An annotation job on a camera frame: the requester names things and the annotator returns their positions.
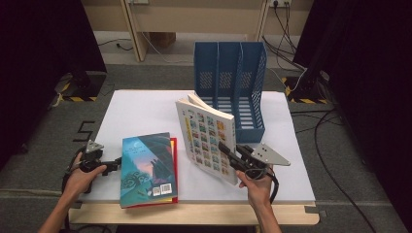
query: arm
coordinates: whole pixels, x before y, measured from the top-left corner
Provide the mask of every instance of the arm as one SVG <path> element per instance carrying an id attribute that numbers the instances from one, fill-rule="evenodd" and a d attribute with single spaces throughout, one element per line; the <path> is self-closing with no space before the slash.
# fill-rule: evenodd
<path id="1" fill-rule="evenodd" d="M 258 223 L 264 233 L 280 233 L 278 221 L 270 204 L 270 187 L 272 180 L 265 176 L 260 180 L 248 180 L 245 173 L 236 171 L 237 177 L 242 181 L 239 187 L 248 188 L 249 204 L 257 215 Z"/>
<path id="2" fill-rule="evenodd" d="M 82 153 L 79 153 L 75 160 L 75 164 L 80 161 L 81 156 Z M 104 172 L 104 170 L 106 170 L 106 165 L 100 166 L 89 173 L 84 173 L 80 169 L 75 169 L 67 181 L 66 187 L 56 206 L 38 232 L 58 232 L 71 205 L 79 198 L 81 193 L 87 191 L 89 184 L 97 177 L 97 175 Z"/>

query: human hand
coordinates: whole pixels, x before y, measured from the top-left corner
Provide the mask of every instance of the human hand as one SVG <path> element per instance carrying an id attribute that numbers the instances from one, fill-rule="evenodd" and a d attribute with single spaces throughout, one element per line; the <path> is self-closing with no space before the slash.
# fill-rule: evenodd
<path id="1" fill-rule="evenodd" d="M 75 164 L 78 164 L 80 162 L 82 154 L 83 153 L 80 152 L 77 155 L 73 163 L 73 166 L 76 166 Z M 106 168 L 106 165 L 102 165 L 95 168 L 93 171 L 89 173 L 85 173 L 77 167 L 72 167 L 72 169 L 74 170 L 72 171 L 70 178 L 67 180 L 66 186 L 63 191 L 63 195 L 68 195 L 70 199 L 76 200 L 81 193 L 87 191 L 90 183 L 97 177 L 97 175 L 103 173 L 106 170 Z"/>
<path id="2" fill-rule="evenodd" d="M 248 200 L 249 204 L 254 210 L 259 210 L 263 207 L 270 206 L 270 190 L 272 180 L 268 176 L 264 176 L 259 180 L 251 180 L 244 172 L 236 171 L 237 177 L 241 183 L 239 187 L 248 188 Z"/>

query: black curtain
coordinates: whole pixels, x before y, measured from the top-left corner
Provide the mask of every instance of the black curtain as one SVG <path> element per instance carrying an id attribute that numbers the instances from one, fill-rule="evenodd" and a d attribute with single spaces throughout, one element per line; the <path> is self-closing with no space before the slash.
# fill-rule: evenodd
<path id="1" fill-rule="evenodd" d="M 67 73 L 106 72 L 80 0 L 0 1 L 1 167 L 26 143 Z"/>
<path id="2" fill-rule="evenodd" d="M 309 64 L 336 2 L 315 0 L 296 61 Z M 412 232 L 412 1 L 360 0 L 323 68 L 338 109 L 406 228 Z"/>

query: hardcover book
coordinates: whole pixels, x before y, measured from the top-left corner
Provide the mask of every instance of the hardcover book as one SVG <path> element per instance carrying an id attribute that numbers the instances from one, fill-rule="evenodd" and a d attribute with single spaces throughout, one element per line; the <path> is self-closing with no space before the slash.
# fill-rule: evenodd
<path id="1" fill-rule="evenodd" d="M 176 203 L 176 139 L 159 133 L 122 141 L 120 206 Z"/>
<path id="2" fill-rule="evenodd" d="M 219 148 L 219 142 L 236 150 L 234 116 L 204 103 L 196 94 L 176 101 L 179 122 L 189 160 L 200 169 L 237 184 L 235 170 Z"/>

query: white tabletop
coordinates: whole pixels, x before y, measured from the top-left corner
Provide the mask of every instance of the white tabletop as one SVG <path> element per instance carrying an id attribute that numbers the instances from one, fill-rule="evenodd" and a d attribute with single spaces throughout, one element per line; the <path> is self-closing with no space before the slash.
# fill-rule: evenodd
<path id="1" fill-rule="evenodd" d="M 179 201 L 182 203 L 247 202 L 246 188 L 215 178 L 190 163 L 185 152 L 175 101 L 189 90 L 117 90 L 95 142 L 104 146 L 102 160 L 121 156 L 121 140 L 127 137 L 170 132 L 178 139 Z M 294 134 L 292 117 L 284 93 L 264 91 L 261 111 L 265 132 L 262 142 L 292 165 L 275 166 L 279 191 L 275 202 L 315 201 L 312 186 Z M 119 202 L 120 171 L 97 177 L 85 202 Z"/>

